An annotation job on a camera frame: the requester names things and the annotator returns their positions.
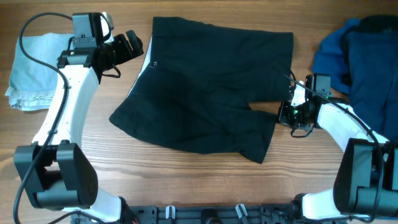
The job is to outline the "dark green shorts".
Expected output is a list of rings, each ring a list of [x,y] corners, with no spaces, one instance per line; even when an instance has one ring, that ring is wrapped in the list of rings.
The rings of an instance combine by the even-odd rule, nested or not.
[[[143,68],[110,122],[151,144],[262,163],[277,116],[252,102],[288,101],[291,32],[155,17]]]

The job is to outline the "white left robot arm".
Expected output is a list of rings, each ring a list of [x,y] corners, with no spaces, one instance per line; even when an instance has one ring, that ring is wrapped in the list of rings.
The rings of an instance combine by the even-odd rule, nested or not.
[[[88,48],[65,50],[57,60],[58,84],[31,145],[17,147],[14,164],[23,192],[34,208],[64,211],[98,223],[139,223],[122,197],[99,187],[98,176],[81,150],[88,108],[103,72],[143,54],[134,31]]]

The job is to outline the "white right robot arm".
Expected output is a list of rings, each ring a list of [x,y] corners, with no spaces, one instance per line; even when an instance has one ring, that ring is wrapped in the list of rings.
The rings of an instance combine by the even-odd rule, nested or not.
[[[304,220],[397,218],[397,145],[371,131],[348,105],[282,102],[279,123],[324,129],[343,151],[332,189],[299,196]]]

